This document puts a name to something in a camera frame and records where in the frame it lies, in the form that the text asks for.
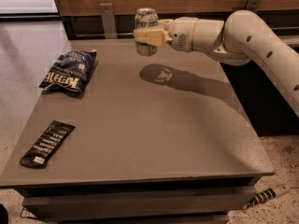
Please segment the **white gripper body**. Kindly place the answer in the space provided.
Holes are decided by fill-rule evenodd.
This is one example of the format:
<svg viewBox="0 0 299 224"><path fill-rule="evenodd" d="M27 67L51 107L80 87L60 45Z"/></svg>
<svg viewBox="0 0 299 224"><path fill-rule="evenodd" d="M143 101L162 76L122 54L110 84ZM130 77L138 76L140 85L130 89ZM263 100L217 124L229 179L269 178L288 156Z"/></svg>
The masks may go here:
<svg viewBox="0 0 299 224"><path fill-rule="evenodd" d="M170 23L168 32L172 38L169 43L172 49L184 52L192 51L192 33L196 22L196 18L181 17Z"/></svg>

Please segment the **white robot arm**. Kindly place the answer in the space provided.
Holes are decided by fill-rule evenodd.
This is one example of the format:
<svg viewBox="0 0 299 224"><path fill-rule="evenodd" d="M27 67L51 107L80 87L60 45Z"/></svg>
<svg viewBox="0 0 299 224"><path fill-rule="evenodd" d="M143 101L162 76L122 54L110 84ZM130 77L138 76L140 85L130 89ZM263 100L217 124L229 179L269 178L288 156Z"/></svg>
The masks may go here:
<svg viewBox="0 0 299 224"><path fill-rule="evenodd" d="M135 41L177 51L203 52L234 66L258 64L299 116L299 53L282 41L255 13L238 10L226 21L182 17L134 29Z"/></svg>

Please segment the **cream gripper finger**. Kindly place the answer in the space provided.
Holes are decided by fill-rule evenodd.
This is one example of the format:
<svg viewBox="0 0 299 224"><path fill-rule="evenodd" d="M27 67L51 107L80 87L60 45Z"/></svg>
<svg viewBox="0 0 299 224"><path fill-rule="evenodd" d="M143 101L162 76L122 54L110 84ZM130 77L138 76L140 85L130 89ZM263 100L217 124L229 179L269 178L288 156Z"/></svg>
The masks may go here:
<svg viewBox="0 0 299 224"><path fill-rule="evenodd" d="M137 42L162 47L172 41L169 33L163 28L146 27L134 29L134 38Z"/></svg>
<svg viewBox="0 0 299 224"><path fill-rule="evenodd" d="M162 26L163 28L167 28L172 21L172 19L158 20L158 25Z"/></svg>

